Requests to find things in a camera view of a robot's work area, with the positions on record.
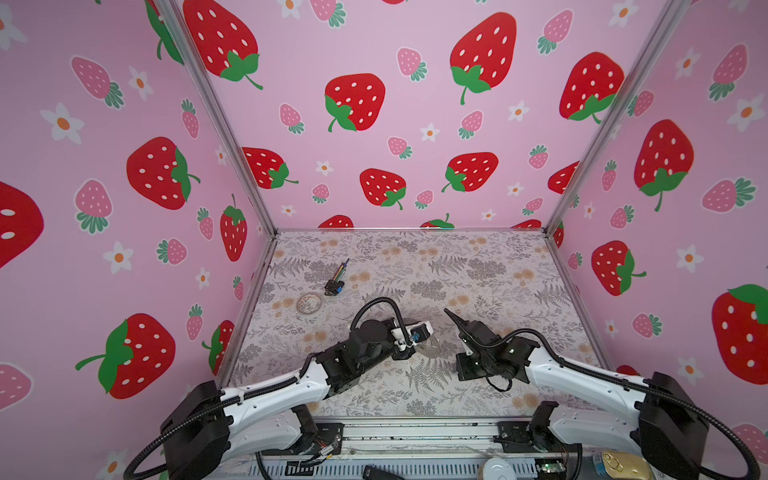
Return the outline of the grey perforated metal ring disc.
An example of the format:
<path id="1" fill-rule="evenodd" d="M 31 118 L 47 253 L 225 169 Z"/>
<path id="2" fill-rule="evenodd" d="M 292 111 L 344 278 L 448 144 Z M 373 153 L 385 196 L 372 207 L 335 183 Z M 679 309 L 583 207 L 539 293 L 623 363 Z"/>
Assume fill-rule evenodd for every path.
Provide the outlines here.
<path id="1" fill-rule="evenodd" d="M 323 305 L 323 298 L 315 292 L 301 295 L 295 304 L 296 310 L 301 315 L 314 315 Z"/>

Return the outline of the key with blue tag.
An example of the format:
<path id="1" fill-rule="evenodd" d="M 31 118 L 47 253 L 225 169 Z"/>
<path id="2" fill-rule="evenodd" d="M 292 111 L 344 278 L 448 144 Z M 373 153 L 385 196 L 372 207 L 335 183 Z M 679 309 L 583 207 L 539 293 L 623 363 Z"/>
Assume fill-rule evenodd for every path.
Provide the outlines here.
<path id="1" fill-rule="evenodd" d="M 430 337 L 427 341 L 418 344 L 416 350 L 427 358 L 439 358 L 442 353 L 440 341 L 436 337 Z"/>

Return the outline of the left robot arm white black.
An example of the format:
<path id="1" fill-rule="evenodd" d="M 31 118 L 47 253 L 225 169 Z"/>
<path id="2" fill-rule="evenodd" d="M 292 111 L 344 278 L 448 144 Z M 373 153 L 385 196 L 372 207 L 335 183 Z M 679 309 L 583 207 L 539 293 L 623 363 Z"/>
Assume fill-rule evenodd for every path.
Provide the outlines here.
<path id="1" fill-rule="evenodd" d="M 409 359 L 433 332 L 427 322 L 367 320 L 295 372 L 242 387 L 196 386 L 161 426 L 169 477 L 202 479 L 239 454 L 303 448 L 315 432 L 308 404 L 351 389 L 387 360 Z"/>

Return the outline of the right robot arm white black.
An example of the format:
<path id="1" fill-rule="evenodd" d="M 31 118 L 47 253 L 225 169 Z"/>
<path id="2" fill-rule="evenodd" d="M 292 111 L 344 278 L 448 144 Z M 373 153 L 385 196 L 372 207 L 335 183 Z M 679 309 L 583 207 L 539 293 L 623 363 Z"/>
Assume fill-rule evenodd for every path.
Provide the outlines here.
<path id="1" fill-rule="evenodd" d="M 456 356 L 461 381 L 499 376 L 565 392 L 614 414 L 629 427 L 624 446 L 674 479 L 697 479 L 709 422 L 673 377 L 623 375 L 555 355 L 540 332 L 502 338 L 480 321 L 444 312 L 459 329 L 465 352 Z"/>

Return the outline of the white round puck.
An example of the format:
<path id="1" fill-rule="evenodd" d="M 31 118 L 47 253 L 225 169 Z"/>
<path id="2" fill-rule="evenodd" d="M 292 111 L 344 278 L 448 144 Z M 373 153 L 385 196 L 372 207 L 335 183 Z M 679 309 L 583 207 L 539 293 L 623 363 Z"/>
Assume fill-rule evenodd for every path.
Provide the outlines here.
<path id="1" fill-rule="evenodd" d="M 479 480 L 517 480 L 518 475 L 512 465 L 503 458 L 488 459 L 478 470 Z"/>

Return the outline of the green circuit board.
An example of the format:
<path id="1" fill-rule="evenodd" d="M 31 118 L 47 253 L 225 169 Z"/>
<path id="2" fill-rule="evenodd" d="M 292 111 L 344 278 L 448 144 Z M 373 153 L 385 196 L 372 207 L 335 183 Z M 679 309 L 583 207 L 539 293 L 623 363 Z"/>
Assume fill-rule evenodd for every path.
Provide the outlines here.
<path id="1" fill-rule="evenodd" d="M 535 467 L 537 480 L 567 480 L 567 467 L 560 461 L 554 459 L 536 459 Z"/>

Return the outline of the black device at front edge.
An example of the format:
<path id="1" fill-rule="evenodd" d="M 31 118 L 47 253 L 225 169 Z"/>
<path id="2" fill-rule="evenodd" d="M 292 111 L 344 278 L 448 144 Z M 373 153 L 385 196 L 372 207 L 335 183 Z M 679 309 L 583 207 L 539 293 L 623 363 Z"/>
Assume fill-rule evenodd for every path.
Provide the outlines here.
<path id="1" fill-rule="evenodd" d="M 388 472 L 373 465 L 366 465 L 362 473 L 363 480 L 404 480 L 402 476 Z"/>

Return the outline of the gold computer mouse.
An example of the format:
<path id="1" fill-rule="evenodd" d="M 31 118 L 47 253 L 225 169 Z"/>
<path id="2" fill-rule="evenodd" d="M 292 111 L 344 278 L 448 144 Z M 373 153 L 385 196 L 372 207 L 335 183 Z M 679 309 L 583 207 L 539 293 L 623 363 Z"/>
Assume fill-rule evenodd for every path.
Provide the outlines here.
<path id="1" fill-rule="evenodd" d="M 602 479 L 651 480 L 649 464 L 633 454 L 604 450 L 593 455 L 596 474 Z"/>

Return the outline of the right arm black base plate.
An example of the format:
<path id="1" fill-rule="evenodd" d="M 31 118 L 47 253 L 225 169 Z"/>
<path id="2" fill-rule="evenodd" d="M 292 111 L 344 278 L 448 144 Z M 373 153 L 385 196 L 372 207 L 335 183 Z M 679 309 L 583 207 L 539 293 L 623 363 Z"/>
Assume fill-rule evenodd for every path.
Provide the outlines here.
<path id="1" fill-rule="evenodd" d="M 555 455 L 578 452 L 575 444 L 560 442 L 545 428 L 532 431 L 528 421 L 502 421 L 497 424 L 497 428 L 493 442 L 499 444 L 505 453 Z"/>

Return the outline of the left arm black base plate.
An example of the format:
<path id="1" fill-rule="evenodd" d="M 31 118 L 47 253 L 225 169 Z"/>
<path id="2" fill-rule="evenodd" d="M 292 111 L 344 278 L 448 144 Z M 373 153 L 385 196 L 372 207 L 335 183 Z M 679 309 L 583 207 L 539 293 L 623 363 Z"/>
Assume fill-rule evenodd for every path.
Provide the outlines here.
<path id="1" fill-rule="evenodd" d="M 332 454 L 341 452 L 345 425 L 340 422 L 320 422 L 304 428 L 297 442 L 291 447 L 295 455 L 318 455 L 331 447 Z"/>

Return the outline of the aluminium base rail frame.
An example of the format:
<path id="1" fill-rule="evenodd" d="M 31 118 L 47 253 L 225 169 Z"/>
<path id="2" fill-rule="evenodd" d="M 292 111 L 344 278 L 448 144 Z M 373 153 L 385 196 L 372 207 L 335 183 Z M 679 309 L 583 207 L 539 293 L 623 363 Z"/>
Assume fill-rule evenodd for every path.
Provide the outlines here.
<path id="1" fill-rule="evenodd" d="M 578 452 L 505 453 L 493 437 L 499 422 L 512 420 L 528 421 L 532 431 L 545 428 L 560 442 L 575 444 Z M 312 456 L 295 455 L 291 449 L 244 454 L 262 454 L 273 479 L 362 479 L 366 465 L 404 479 L 471 479 L 494 457 L 509 462 L 518 479 L 536 479 L 536 459 L 560 460 L 570 475 L 580 456 L 604 450 L 640 455 L 626 446 L 614 447 L 629 433 L 616 416 L 567 407 L 545 409 L 530 418 L 330 418 L 320 422 L 345 425 L 340 453 L 332 454 L 332 448 L 326 447 Z"/>

